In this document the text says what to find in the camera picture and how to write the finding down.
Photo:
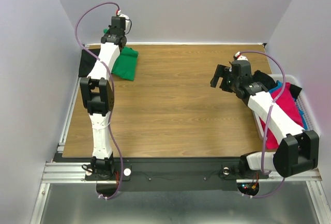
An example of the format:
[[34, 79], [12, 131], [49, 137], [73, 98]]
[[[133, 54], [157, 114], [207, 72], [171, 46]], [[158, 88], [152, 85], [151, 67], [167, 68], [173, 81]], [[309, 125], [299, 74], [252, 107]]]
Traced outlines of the green t shirt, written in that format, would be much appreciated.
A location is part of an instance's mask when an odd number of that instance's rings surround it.
[[126, 30], [109, 26], [101, 39], [99, 58], [106, 79], [114, 74], [121, 79], [133, 81], [138, 63], [138, 52], [126, 46]]

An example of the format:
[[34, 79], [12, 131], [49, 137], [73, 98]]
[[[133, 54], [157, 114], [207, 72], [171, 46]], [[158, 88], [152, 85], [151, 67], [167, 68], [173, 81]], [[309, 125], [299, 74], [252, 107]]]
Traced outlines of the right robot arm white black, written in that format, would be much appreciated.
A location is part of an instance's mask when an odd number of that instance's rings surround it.
[[276, 171], [290, 177], [318, 166], [319, 136], [295, 123], [274, 101], [265, 85], [255, 81], [247, 60], [235, 60], [230, 66], [217, 65], [210, 81], [223, 91], [235, 93], [265, 123], [276, 138], [274, 152], [253, 152], [240, 157], [238, 172], [251, 177], [256, 171]]

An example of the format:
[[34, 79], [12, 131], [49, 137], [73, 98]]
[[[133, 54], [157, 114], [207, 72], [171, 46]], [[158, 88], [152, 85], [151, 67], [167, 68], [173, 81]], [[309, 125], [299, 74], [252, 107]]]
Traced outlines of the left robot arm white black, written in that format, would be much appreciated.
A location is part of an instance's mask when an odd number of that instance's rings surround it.
[[115, 173], [110, 117], [114, 108], [114, 90], [110, 84], [111, 70], [126, 45], [126, 28], [130, 19], [124, 14], [111, 18], [109, 29], [101, 38], [100, 52], [95, 65], [80, 80], [84, 108], [88, 112], [93, 131], [91, 164], [84, 166], [87, 176], [111, 179]]

